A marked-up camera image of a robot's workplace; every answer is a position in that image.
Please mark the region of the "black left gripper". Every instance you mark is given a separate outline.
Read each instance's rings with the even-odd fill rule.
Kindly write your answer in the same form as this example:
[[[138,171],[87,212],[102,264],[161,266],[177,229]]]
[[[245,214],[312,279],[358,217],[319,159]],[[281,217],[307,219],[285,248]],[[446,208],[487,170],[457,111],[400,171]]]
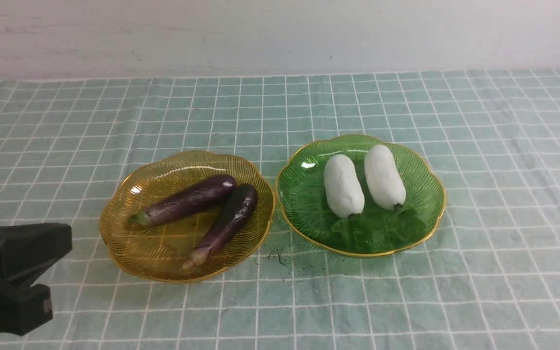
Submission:
[[[0,226],[0,333],[24,336],[53,319],[51,289],[37,281],[71,251],[69,224]]]

